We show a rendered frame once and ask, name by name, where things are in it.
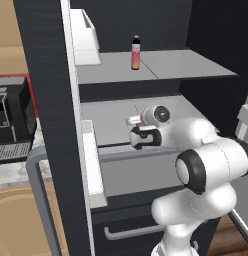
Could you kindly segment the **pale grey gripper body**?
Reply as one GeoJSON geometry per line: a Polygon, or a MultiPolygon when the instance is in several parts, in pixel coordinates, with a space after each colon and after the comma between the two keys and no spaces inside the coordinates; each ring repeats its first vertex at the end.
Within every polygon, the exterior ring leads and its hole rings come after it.
{"type": "Polygon", "coordinates": [[[144,125],[144,122],[140,115],[128,117],[125,120],[125,122],[127,125],[131,125],[131,126],[143,126],[144,125]]]}

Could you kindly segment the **grey fridge shelf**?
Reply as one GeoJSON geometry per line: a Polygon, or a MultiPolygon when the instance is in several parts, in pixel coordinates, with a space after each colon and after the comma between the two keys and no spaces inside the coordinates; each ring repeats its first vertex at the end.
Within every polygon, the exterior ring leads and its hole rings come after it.
{"type": "Polygon", "coordinates": [[[190,50],[144,51],[140,69],[131,69],[131,53],[101,53],[101,64],[78,66],[80,84],[232,76],[234,72],[190,50]]]}
{"type": "Polygon", "coordinates": [[[99,146],[129,143],[136,149],[189,149],[218,138],[216,128],[183,96],[82,103],[83,118],[94,125],[99,146]],[[140,115],[144,125],[127,125],[140,115]]]}

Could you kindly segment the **grey fridge crisper drawer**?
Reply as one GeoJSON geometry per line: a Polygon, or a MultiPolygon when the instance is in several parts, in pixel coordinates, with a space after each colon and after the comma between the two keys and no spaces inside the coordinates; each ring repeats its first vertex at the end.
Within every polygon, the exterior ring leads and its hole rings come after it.
{"type": "Polygon", "coordinates": [[[181,186],[175,170],[178,150],[154,148],[99,156],[106,196],[181,186]]]}

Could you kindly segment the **white fridge door bin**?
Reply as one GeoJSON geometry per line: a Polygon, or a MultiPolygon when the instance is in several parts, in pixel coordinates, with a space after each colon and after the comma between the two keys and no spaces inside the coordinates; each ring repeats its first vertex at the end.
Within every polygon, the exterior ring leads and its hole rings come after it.
{"type": "Polygon", "coordinates": [[[83,120],[81,126],[90,208],[95,209],[105,207],[107,205],[107,197],[105,194],[103,178],[100,169],[98,148],[96,144],[93,123],[91,120],[83,120]]]}
{"type": "Polygon", "coordinates": [[[71,9],[70,20],[76,66],[100,65],[96,29],[84,9],[71,9]]]}

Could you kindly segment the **black fridge door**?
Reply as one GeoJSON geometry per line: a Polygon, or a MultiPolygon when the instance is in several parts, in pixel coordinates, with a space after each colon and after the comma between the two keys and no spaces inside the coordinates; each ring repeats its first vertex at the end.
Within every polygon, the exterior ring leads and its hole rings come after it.
{"type": "Polygon", "coordinates": [[[69,256],[96,256],[69,0],[13,0],[69,256]]]}
{"type": "MultiPolygon", "coordinates": [[[[235,134],[248,144],[248,95],[238,113],[238,125],[235,134]]],[[[248,243],[248,175],[231,183],[237,192],[237,205],[229,217],[248,243]]]]}

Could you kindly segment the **black fridge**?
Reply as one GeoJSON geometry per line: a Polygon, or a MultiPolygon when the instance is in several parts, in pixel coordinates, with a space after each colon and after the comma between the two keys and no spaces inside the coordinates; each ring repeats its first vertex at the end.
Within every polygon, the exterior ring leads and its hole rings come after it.
{"type": "MultiPolygon", "coordinates": [[[[236,138],[248,95],[248,0],[71,0],[95,26],[100,54],[190,49],[232,76],[80,84],[82,103],[183,96],[222,137],[236,138]]],[[[99,146],[101,154],[133,151],[129,143],[99,146]]]]}

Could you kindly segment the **pink bottle with black cap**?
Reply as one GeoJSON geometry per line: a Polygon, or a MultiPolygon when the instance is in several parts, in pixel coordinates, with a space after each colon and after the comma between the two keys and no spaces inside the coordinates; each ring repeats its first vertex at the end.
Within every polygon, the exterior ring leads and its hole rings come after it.
{"type": "Polygon", "coordinates": [[[132,55],[131,55],[131,69],[138,70],[140,68],[140,49],[141,42],[138,35],[135,35],[132,40],[132,55]]]}

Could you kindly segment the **black freezer drawer front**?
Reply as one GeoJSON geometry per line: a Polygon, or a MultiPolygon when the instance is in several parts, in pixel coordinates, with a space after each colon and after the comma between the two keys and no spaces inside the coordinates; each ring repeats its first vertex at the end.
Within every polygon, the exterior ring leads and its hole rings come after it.
{"type": "Polygon", "coordinates": [[[177,186],[109,197],[107,206],[92,210],[95,255],[151,256],[153,248],[163,237],[161,229],[127,238],[120,238],[120,233],[156,226],[151,215],[153,200],[182,190],[177,186]]]}

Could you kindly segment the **black coffee machine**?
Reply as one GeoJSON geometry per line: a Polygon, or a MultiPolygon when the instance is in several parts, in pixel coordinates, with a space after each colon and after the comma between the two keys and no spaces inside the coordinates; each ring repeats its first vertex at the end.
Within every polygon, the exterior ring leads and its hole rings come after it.
{"type": "Polygon", "coordinates": [[[0,164],[25,161],[37,128],[25,77],[0,78],[0,164]]]}

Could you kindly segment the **tan base cupboard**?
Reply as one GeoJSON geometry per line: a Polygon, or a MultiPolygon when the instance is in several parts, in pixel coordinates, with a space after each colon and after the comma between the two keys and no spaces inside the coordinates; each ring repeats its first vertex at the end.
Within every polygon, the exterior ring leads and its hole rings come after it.
{"type": "Polygon", "coordinates": [[[52,256],[29,185],[0,189],[0,256],[52,256]]]}

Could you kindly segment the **tan wall cupboard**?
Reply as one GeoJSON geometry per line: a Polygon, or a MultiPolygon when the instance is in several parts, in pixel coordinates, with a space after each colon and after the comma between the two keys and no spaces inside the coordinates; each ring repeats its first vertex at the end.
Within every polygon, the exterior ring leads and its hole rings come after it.
{"type": "Polygon", "coordinates": [[[0,75],[27,73],[13,0],[0,0],[0,75]]]}

